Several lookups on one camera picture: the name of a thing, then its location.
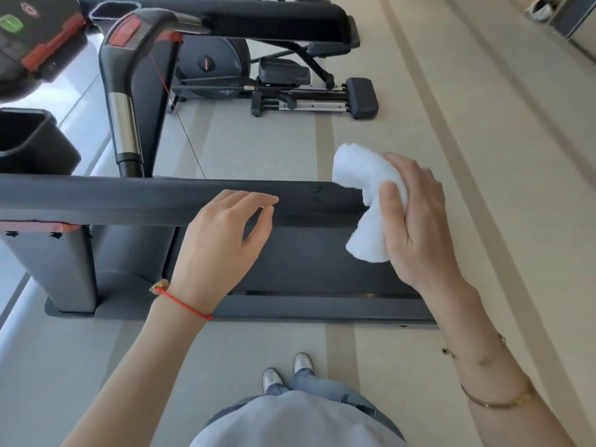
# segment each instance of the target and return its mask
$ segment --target left hand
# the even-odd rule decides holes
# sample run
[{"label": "left hand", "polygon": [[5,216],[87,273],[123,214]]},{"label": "left hand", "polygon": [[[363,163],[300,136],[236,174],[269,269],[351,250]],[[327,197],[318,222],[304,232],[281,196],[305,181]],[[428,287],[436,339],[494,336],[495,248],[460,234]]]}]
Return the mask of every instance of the left hand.
[{"label": "left hand", "polygon": [[[269,194],[223,190],[188,225],[168,292],[207,315],[256,262],[272,230]],[[249,218],[263,209],[252,232],[242,240]]]}]

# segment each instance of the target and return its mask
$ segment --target sneaker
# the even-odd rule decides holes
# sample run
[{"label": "sneaker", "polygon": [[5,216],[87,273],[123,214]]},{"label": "sneaker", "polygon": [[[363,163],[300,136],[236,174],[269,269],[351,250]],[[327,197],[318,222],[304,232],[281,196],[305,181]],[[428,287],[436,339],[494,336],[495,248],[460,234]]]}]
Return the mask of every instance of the sneaker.
[{"label": "sneaker", "polygon": [[283,380],[279,376],[279,373],[274,368],[268,368],[263,372],[263,393],[267,393],[267,389],[273,384],[284,385]]},{"label": "sneaker", "polygon": [[298,353],[294,358],[294,375],[304,368],[310,370],[312,375],[315,374],[315,367],[312,365],[310,356],[306,353]]}]

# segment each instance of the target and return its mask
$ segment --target blue jeans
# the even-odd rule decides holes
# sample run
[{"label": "blue jeans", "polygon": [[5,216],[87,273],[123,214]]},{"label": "blue jeans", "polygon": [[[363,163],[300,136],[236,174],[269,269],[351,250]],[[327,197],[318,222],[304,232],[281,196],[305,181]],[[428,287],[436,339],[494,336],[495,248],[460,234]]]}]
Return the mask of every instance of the blue jeans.
[{"label": "blue jeans", "polygon": [[[359,409],[364,414],[367,414],[376,421],[382,423],[393,433],[398,435],[401,439],[405,440],[401,431],[399,431],[399,429],[395,426],[395,424],[391,421],[389,417],[381,413],[381,411],[379,411],[375,405],[370,403],[358,392],[353,391],[352,389],[347,387],[344,383],[340,383],[339,381],[335,380],[328,380],[326,378],[316,377],[312,374],[312,372],[309,369],[303,368],[301,370],[298,370],[294,375],[294,383],[291,387],[291,390],[303,391],[312,395],[316,395],[318,397],[326,398],[327,400],[331,400],[333,402],[339,402],[344,403],[346,405],[354,406],[356,409]],[[269,387],[269,389],[267,389],[267,395],[282,395],[287,391],[290,391],[290,389],[288,389],[286,386],[282,384],[272,384]],[[222,418],[224,415],[233,413],[237,409],[242,408],[245,404],[259,397],[259,395],[254,397],[248,397],[242,399],[235,405],[222,409],[220,412],[214,415],[209,420],[209,422],[207,422],[207,425],[205,425],[205,427],[209,426],[217,419]]]}]

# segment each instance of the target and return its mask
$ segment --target right hand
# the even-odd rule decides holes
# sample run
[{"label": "right hand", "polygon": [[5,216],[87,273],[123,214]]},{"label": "right hand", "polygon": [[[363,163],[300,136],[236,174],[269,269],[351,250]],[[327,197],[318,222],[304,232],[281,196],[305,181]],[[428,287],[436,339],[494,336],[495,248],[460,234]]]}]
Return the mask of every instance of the right hand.
[{"label": "right hand", "polygon": [[443,185],[414,160],[398,154],[384,158],[395,166],[408,190],[405,210],[395,183],[379,187],[387,254],[399,278],[422,296],[465,282],[455,259]]}]

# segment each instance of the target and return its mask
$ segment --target gold bangle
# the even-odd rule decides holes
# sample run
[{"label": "gold bangle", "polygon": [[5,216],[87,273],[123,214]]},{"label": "gold bangle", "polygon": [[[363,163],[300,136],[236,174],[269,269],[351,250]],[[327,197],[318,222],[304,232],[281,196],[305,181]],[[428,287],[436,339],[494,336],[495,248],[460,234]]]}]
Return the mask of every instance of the gold bangle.
[{"label": "gold bangle", "polygon": [[[507,346],[507,340],[502,335],[499,334],[499,336],[501,338],[501,347],[502,347],[501,350],[499,350],[499,353],[501,353],[501,351]],[[459,357],[456,356],[455,354],[451,353],[451,350],[449,350],[448,348],[443,348],[443,349],[441,349],[441,351],[443,352],[443,354],[451,356],[453,359],[459,359]],[[495,354],[492,357],[481,359],[478,362],[478,365],[480,365],[481,367],[487,366],[497,357],[497,355],[498,354]]]},{"label": "gold bangle", "polygon": [[538,394],[530,378],[527,379],[527,385],[525,390],[522,393],[520,393],[517,397],[515,397],[513,400],[507,403],[488,403],[470,395],[463,385],[461,386],[461,388],[466,394],[466,397],[469,398],[472,403],[490,409],[511,409],[517,408],[519,406],[524,406]]}]

